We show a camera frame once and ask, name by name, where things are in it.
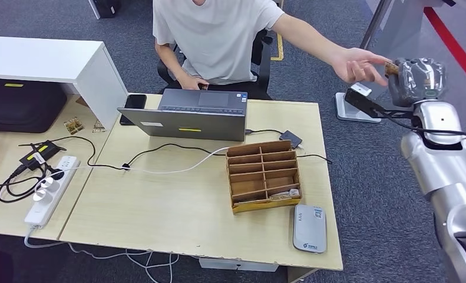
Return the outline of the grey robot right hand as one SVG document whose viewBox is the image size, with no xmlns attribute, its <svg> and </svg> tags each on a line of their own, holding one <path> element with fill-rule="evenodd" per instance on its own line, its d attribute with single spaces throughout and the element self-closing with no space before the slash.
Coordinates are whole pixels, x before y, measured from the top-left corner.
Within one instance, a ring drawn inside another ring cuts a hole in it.
<svg viewBox="0 0 466 283">
<path fill-rule="evenodd" d="M 432 58 L 398 58 L 387 62 L 385 76 L 392 104 L 398 107 L 410 107 L 424 100 L 439 100 L 447 91 L 445 65 Z"/>
</svg>

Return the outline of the person's left hand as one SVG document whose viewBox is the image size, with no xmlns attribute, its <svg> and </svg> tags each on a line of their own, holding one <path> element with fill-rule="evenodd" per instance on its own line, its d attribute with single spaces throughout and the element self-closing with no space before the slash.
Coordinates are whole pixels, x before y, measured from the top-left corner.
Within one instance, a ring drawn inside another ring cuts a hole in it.
<svg viewBox="0 0 466 283">
<path fill-rule="evenodd" d="M 330 65 L 336 75 L 347 83 L 361 81 L 387 86 L 387 80 L 381 75 L 375 65 L 385 65 L 389 59 L 360 48 L 343 48 L 338 51 Z"/>
</svg>

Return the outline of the person's right hand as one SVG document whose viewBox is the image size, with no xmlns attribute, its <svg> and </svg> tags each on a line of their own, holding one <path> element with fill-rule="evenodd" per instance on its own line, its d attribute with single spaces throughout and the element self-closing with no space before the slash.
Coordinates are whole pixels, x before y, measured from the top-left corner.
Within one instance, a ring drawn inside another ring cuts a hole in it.
<svg viewBox="0 0 466 283">
<path fill-rule="evenodd" d="M 206 90 L 209 83 L 201 77 L 184 74 L 177 78 L 177 82 L 184 90 Z"/>
</svg>

